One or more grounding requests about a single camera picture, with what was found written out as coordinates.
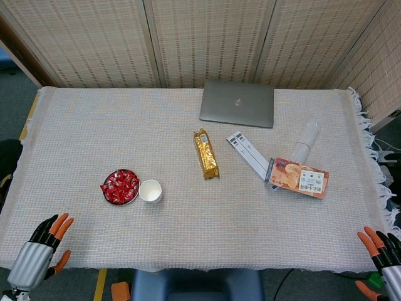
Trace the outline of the left robot hand silver orange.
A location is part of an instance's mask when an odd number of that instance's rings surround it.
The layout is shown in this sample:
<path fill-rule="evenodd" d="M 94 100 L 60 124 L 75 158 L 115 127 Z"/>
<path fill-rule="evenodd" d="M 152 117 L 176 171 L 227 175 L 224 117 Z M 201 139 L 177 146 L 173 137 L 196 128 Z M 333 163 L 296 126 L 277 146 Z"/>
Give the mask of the left robot hand silver orange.
<path fill-rule="evenodd" d="M 64 235 L 74 219 L 68 213 L 54 215 L 41 222 L 21 248 L 8 276 L 11 295 L 26 297 L 28 293 L 56 275 L 67 264 L 71 251 L 66 250 L 59 262 L 51 265 Z"/>

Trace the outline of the right robot hand silver orange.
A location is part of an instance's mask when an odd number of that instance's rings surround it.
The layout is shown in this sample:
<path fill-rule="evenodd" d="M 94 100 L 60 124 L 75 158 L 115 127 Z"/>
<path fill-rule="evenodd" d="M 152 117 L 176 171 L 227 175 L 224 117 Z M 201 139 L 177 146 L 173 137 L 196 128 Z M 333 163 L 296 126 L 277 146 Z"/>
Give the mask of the right robot hand silver orange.
<path fill-rule="evenodd" d="M 368 226 L 364 227 L 364 233 L 357 235 L 380 274 L 387 295 L 374 292 L 359 280 L 355 285 L 369 300 L 400 300 L 400 240 L 391 233 L 385 235 Z"/>

